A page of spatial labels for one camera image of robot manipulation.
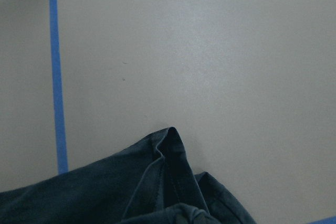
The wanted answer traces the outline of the black graphic t-shirt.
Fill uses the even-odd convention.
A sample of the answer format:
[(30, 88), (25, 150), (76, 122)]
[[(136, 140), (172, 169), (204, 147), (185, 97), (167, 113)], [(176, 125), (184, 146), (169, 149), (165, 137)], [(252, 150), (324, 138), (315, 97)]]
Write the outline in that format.
[(174, 127), (107, 158), (1, 193), (1, 223), (253, 223), (207, 172), (194, 174)]

